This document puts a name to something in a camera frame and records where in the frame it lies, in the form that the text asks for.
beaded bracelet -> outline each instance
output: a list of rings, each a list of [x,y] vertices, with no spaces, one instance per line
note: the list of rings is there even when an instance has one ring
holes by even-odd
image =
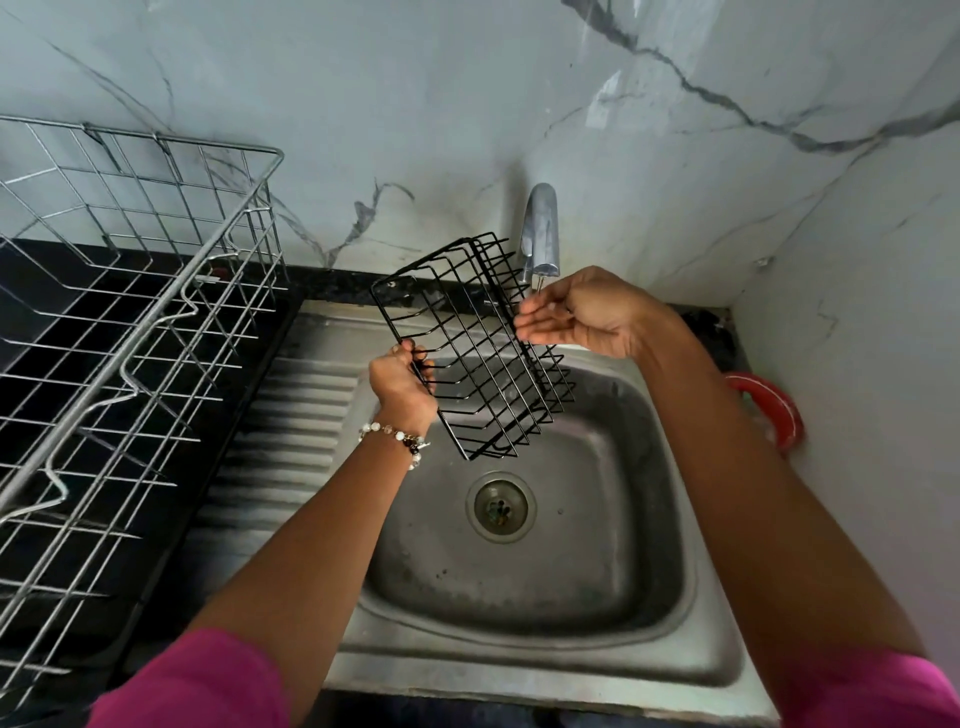
[[[400,442],[404,447],[410,450],[414,456],[414,461],[407,470],[412,471],[420,464],[420,449],[427,447],[428,443],[424,438],[416,435],[408,435],[403,430],[396,429],[393,425],[381,425],[380,423],[369,423],[360,428],[360,437],[357,442],[362,442],[368,432],[383,432],[385,435],[393,435],[394,439]]]

chrome faucet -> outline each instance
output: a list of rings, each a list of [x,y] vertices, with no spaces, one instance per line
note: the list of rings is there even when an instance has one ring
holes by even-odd
[[[534,186],[523,214],[520,247],[516,252],[521,266],[520,282],[528,285],[533,276],[556,278],[560,275],[560,235],[557,226],[557,191],[541,182]]]

sink drain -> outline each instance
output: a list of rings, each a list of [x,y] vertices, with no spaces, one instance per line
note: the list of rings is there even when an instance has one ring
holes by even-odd
[[[495,544],[527,535],[537,516],[530,488],[512,473],[487,473],[467,493],[467,518],[473,529]]]

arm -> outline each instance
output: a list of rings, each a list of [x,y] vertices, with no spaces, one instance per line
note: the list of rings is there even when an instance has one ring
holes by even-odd
[[[523,302],[517,334],[631,357],[643,374],[744,641],[779,702],[792,661],[832,647],[923,654],[823,505],[764,439],[670,308],[587,268]]]
[[[410,371],[411,349],[404,341],[375,359],[371,386],[381,402],[378,422],[424,435],[437,404]],[[410,463],[409,450],[392,437],[364,438],[187,628],[222,629],[266,653],[279,669],[293,725],[320,691]]]

metal wire basket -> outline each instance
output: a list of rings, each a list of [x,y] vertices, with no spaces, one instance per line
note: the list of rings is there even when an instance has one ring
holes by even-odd
[[[0,116],[0,722],[107,684],[299,298],[279,150]]]
[[[514,308],[528,286],[505,242],[492,232],[457,240],[371,287],[397,342],[413,338],[436,361],[440,419],[468,460],[517,456],[573,401],[555,347],[516,338]],[[383,304],[402,279],[413,311]],[[417,330],[401,334],[398,325]]]

